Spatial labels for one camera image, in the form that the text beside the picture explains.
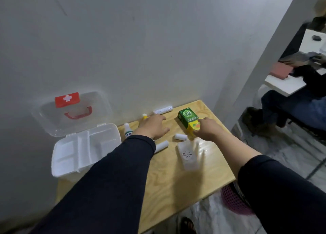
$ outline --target person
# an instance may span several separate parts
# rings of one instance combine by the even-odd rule
[[[137,233],[153,139],[169,131],[163,120],[154,115],[141,122],[133,135],[91,167],[31,234]],[[213,119],[199,122],[201,128],[194,134],[219,147],[267,233],[325,233],[323,191]],[[191,223],[188,226],[195,233]]]
[[[275,126],[284,127],[289,117],[308,128],[326,131],[326,74],[320,75],[310,65],[305,65],[295,68],[293,75],[303,76],[307,85],[288,97],[268,91],[261,98],[262,109],[247,109],[242,121],[252,133],[273,136],[277,133]]]

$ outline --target white roll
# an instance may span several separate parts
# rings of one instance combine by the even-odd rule
[[[173,107],[168,106],[168,107],[165,107],[165,108],[162,108],[162,109],[155,110],[155,111],[153,111],[153,113],[156,114],[156,115],[161,115],[161,114],[164,114],[166,112],[170,112],[172,110],[173,110]]]
[[[164,148],[166,148],[168,146],[169,146],[169,142],[167,140],[162,142],[162,143],[157,144],[154,154],[161,151],[161,150],[163,150]]]
[[[175,138],[175,139],[179,139],[179,140],[186,141],[187,138],[188,138],[188,136],[185,135],[185,134],[176,133],[176,134],[174,135],[174,138]]]

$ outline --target white cross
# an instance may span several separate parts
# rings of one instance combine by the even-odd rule
[[[70,102],[70,99],[72,99],[72,96],[70,95],[66,95],[63,100],[65,100],[66,102]]]

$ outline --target pink notebook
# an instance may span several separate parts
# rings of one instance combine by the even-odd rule
[[[285,79],[292,70],[293,67],[285,65],[281,62],[276,62],[271,67],[271,72],[269,74],[279,79]]]

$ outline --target red handle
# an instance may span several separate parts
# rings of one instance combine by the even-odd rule
[[[89,116],[93,112],[92,106],[89,106],[87,108],[88,108],[88,113],[81,114],[81,115],[78,115],[78,116],[70,116],[69,113],[65,113],[65,116],[68,117],[69,119],[72,119],[72,120],[77,120],[77,119]]]

